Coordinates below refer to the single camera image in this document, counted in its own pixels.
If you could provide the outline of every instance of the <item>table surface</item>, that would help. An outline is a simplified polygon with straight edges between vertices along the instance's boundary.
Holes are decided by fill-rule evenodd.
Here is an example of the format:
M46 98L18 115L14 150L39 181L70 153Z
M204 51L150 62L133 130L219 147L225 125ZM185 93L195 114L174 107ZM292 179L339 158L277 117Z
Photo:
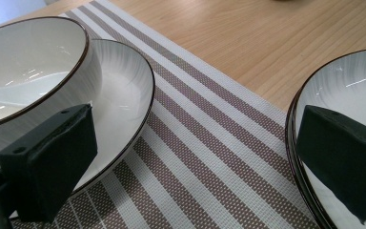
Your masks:
M91 0L60 0L19 19ZM366 49L366 0L111 0L283 112L320 66Z

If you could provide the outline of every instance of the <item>striped placemat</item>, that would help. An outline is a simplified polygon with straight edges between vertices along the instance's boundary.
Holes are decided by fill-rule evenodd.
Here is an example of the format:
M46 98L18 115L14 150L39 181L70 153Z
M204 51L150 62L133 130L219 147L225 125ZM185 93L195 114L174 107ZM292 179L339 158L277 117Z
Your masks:
M133 150L45 228L317 227L287 161L284 113L107 0L62 16L141 51L156 92Z

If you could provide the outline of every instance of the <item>bowl rim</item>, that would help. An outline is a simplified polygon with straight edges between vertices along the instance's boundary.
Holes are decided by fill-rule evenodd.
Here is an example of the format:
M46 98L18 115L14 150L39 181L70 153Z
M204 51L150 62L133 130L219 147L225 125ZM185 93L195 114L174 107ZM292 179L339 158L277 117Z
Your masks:
M68 17L61 17L61 16L33 17L33 18L28 18L28 19L24 19L24 20L12 22L12 23L8 23L6 25L0 26L0 30L4 29L6 27L13 26L13 25L20 24L20 23L24 23L24 22L37 21L37 20L46 20L46 19L67 20L67 21L70 21L70 22L74 23L76 26L79 26L79 28L84 33L84 38L85 38L85 45L84 45L82 54L80 55L78 61L74 64L74 66L72 67L70 72L55 87L50 89L46 94L44 94L43 96L41 96L37 100L33 101L30 105L26 106L25 108L21 109L20 111L17 111L13 114L10 114L10 115L7 115L7 116L1 118L0 119L0 126L3 125L3 124L9 123L10 121L13 121L15 118L28 113L29 111L31 111L35 107L37 107L40 104L42 104L43 102L47 101L47 99L49 99L56 92L58 92L62 87L64 87L67 84L67 82L74 76L74 74L79 70L80 66L82 65L82 63L84 62L84 60L85 60L85 58L88 54L90 44L91 44L88 31L86 30L86 28L81 23L79 23L78 21L73 20L71 18L68 18Z
M335 223L332 221L329 214L326 212L325 208L322 206L319 198L316 195L314 187L312 186L308 175L306 173L305 167L303 165L302 160L296 154L295 145L296 145L296 132L295 132L295 116L296 109L298 105L299 98L301 97L302 92L304 91L306 85L310 82L310 80L323 68L327 67L331 63L337 61L338 59L344 58L349 55L354 55L356 53L366 52L365 50L360 50L356 52L349 52L343 54L335 59L332 59L320 66L316 69L305 82L302 84L301 88L296 92L290 107L287 112L286 122L285 122L285 145L287 151L287 158L289 159L291 172L293 174L293 178L295 179L296 186L299 192L302 195L307 207L310 212L313 214L317 224L321 228L337 228Z
M77 195L79 195L80 193L84 192L85 190L89 189L90 187L92 187L96 182L98 182L100 180L100 178L103 178L107 172L114 168L119 160L120 157L122 157L124 154L126 154L130 147L133 146L134 142L139 138L139 136L141 135L141 132L144 129L145 124L147 123L147 120L150 116L152 107L153 107L153 101L154 101L154 97L155 97L155 91L156 91L156 80L155 80L155 75L154 75L154 71L153 71L153 66L151 65L150 61L145 57L145 55L143 54L143 52L141 52L140 50L117 40L110 40L110 39L101 39L101 38L94 38L91 40L92 43L94 42L109 42L109 43L113 43L115 45L120 45L120 46L124 46L124 48L130 49L132 52L135 52L136 54L138 54L139 56L141 56L142 60L145 61L146 65L148 66L148 68L150 69L151 72L151 82L152 82L152 92L151 92L151 99L150 99L150 104L148 106L147 111L145 112L145 115L142 119L141 124L139 125L139 127L137 128L137 130L135 131L135 133L133 134L132 138L129 140L129 142L124 146L124 148L118 153L117 156L114 157L114 159L112 161L110 161L105 168L103 168L101 171L99 171L95 176L93 176L91 179L87 180L84 184L82 184L80 187L76 188L75 190L72 191L71 197L76 197Z

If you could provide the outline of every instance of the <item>plate rim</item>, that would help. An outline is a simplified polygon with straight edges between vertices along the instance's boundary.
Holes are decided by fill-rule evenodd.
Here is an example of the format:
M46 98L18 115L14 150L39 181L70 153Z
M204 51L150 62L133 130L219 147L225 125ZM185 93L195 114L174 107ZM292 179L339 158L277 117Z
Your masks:
M79 195L80 193L84 192L85 190L89 189L94 183L96 183L96 181L98 181L101 177L105 176L106 173L112 169L112 167L114 167L116 165L116 162L118 162L118 159L120 157L122 157L124 154L127 153L127 151L129 150L129 148L134 144L134 142L137 140L138 136L141 134L144 125L147 123L147 119L151 113L152 110L152 106L153 106L153 100L154 100L154 95L155 95L155 89L156 89L156 85L155 85L155 76L154 76L154 72L153 72L153 67L151 66L151 63L148 61L147 58L145 58L145 56L137 49L122 43L120 41L117 40L110 40L110 39L100 39L100 38L95 38L91 40L91 44L93 45L93 49L96 52L96 49L94 48L94 43L95 42L112 42L114 43L114 45L121 45L121 46L125 46L131 50L133 50L134 52L136 52L137 54L139 54L147 63L148 67L150 67L151 70L151 75L152 75L152 94L151 94L151 100L150 100L150 105L148 107L147 112L145 113L145 116L141 122L141 124L139 125L138 129L135 131L134 135L132 136L132 138L129 140L129 142L126 144L126 146L124 146L124 148L115 156L115 158L110 161L102 170L100 170L95 176L93 176L92 178L90 178L89 180L87 180L84 184L82 184L81 186L79 186L78 188L74 189L70 195L70 198Z
M298 104L299 98L306 87L306 85L310 82L310 80L316 75L317 72L328 66L329 64L337 61L338 59L344 58L349 55L353 55L359 52L366 52L366 49L349 52L343 54L335 59L328 61L327 63L320 66L316 69L302 84L300 89L296 92L293 100L291 101L290 107L287 112L286 121L285 121L285 145L287 158L289 159L289 164L291 168L291 172L293 174L293 178L295 179L296 186L302 195L307 207L310 212L313 214L317 224L321 228L337 228L335 223L332 221L329 214L326 212L325 208L322 206L320 200L318 199L315 190L308 178L305 167L302 164L301 159L295 152L295 143L296 143L296 133L295 133L295 115L296 115L296 105Z

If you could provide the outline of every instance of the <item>white bowl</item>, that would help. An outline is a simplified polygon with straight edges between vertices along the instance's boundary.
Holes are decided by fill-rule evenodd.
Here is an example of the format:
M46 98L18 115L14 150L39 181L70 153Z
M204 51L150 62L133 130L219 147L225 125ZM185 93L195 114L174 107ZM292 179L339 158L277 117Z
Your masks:
M317 70L295 96L287 114L287 154L298 188L323 228L366 228L296 155L306 105L347 115L366 125L366 51L339 57Z
M0 151L53 114L93 102L101 68L86 30L62 17L0 28Z
M74 193L93 185L131 151L144 130L155 92L150 63L135 49L112 40L92 40L103 87L92 107L98 152Z

